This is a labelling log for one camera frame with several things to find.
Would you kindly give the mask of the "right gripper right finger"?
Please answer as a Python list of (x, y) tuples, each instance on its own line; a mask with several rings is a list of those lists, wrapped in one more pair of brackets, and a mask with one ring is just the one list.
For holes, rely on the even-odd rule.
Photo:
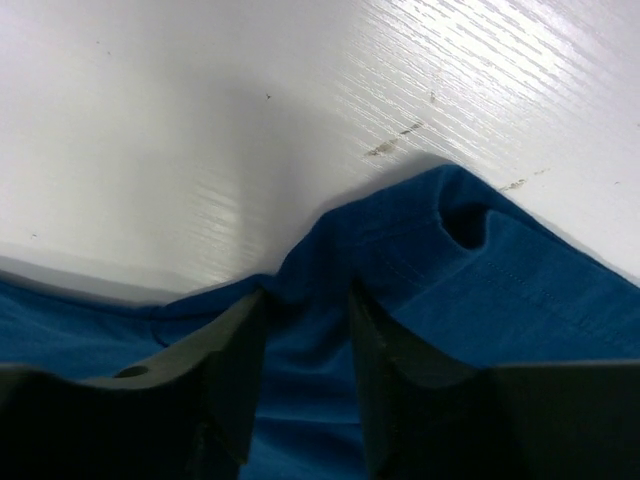
[(355, 282), (349, 325), (373, 479), (635, 479), (637, 361), (478, 369), (393, 319)]

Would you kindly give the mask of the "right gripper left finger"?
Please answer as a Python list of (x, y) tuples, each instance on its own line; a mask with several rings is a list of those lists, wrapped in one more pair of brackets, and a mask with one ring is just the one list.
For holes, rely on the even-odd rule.
[(234, 479), (248, 462), (265, 295), (113, 377), (1, 369), (5, 479)]

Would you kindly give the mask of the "blue printed t-shirt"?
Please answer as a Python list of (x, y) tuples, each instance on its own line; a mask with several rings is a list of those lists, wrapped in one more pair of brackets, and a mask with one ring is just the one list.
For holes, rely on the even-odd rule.
[(244, 479), (365, 475), (347, 292), (354, 278), (404, 326), (475, 366), (639, 354), (639, 290), (462, 168), (443, 165), (323, 215), (274, 274), (123, 307), (1, 286), (1, 359), (107, 376), (272, 296)]

